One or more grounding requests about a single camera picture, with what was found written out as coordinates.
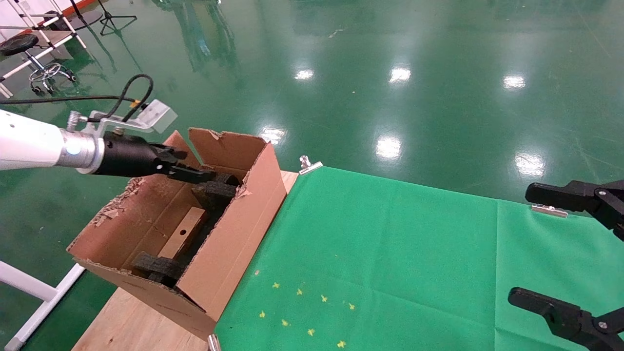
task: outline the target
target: glossy floor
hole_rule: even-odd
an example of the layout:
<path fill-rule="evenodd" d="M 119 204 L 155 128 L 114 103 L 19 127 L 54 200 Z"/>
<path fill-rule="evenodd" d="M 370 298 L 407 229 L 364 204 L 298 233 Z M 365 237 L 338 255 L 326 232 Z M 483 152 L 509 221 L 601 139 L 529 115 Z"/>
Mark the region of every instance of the glossy floor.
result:
<path fill-rule="evenodd" d="M 624 177 L 620 1 L 215 1 L 108 1 L 139 19 L 104 37 L 81 30 L 89 53 L 69 48 L 80 81 L 61 84 L 61 95 L 118 94 L 144 72 L 152 96 L 179 114 L 165 134 L 260 134 L 290 171 L 308 154 L 517 202 L 531 182 Z M 72 109 L 110 105 L 9 110 L 64 126 Z M 72 264 L 68 243 L 124 184 L 72 169 L 3 172 L 0 257 L 55 284 Z M 112 291 L 85 276 L 26 348 L 69 350 Z M 0 296 L 4 343 L 38 302 L 6 286 Z"/>

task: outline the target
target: wooden board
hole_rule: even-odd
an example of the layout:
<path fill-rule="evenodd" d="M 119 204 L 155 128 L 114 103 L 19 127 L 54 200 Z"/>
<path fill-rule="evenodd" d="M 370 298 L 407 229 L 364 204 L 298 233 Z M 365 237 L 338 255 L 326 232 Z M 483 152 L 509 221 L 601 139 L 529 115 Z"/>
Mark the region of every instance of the wooden board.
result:
<path fill-rule="evenodd" d="M 286 191 L 299 174 L 281 172 Z M 207 351 L 206 341 L 187 332 L 123 289 L 117 289 L 72 351 Z"/>

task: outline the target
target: metal clip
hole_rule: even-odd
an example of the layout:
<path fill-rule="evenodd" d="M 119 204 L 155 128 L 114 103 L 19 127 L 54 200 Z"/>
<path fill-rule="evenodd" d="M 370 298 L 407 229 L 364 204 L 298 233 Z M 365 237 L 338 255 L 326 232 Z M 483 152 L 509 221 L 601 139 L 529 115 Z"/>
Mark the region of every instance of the metal clip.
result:
<path fill-rule="evenodd" d="M 221 344 L 216 334 L 210 334 L 208 336 L 208 350 L 209 351 L 221 351 Z"/>
<path fill-rule="evenodd" d="M 301 174 L 301 175 L 304 175 L 306 173 L 310 173 L 313 170 L 323 166 L 323 164 L 320 163 L 320 162 L 316 162 L 314 164 L 311 164 L 310 163 L 310 159 L 306 155 L 303 155 L 303 156 L 299 157 L 299 161 L 301 161 L 301 170 L 299 171 L 299 174 Z"/>
<path fill-rule="evenodd" d="M 531 205 L 531 209 L 536 212 L 541 212 L 549 215 L 554 215 L 555 217 L 567 218 L 568 212 L 564 210 L 556 209 L 552 206 L 546 205 Z"/>

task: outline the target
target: white table leg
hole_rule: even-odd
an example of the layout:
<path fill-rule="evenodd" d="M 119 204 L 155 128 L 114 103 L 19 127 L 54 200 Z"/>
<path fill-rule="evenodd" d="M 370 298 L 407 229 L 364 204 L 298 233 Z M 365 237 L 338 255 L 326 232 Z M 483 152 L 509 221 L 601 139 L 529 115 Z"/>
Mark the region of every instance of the white table leg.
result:
<path fill-rule="evenodd" d="M 84 267 L 75 264 L 67 273 L 63 280 L 56 288 L 27 275 L 20 270 L 7 265 L 0 261 L 0 281 L 5 282 L 13 287 L 27 292 L 33 296 L 39 297 L 44 302 L 39 306 L 35 313 L 26 321 L 17 334 L 4 347 L 4 351 L 17 351 L 25 343 L 38 326 L 46 319 L 47 315 L 52 312 L 54 306 L 59 303 L 69 288 L 84 272 Z"/>
<path fill-rule="evenodd" d="M 4 97 L 6 97 L 7 99 L 10 99 L 11 96 L 13 96 L 13 94 L 11 94 L 10 90 L 7 89 L 4 84 L 0 83 L 0 93 L 2 93 L 2 95 L 4 95 Z"/>

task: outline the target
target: green cloth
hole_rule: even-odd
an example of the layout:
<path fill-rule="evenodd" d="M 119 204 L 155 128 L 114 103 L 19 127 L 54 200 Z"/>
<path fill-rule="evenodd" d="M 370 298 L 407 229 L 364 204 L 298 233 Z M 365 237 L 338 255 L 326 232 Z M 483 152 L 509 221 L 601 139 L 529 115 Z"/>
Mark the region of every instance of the green cloth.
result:
<path fill-rule="evenodd" d="M 296 181 L 216 333 L 224 351 L 585 350 L 507 294 L 600 315 L 624 306 L 622 272 L 624 244 L 593 218 L 322 167 Z"/>

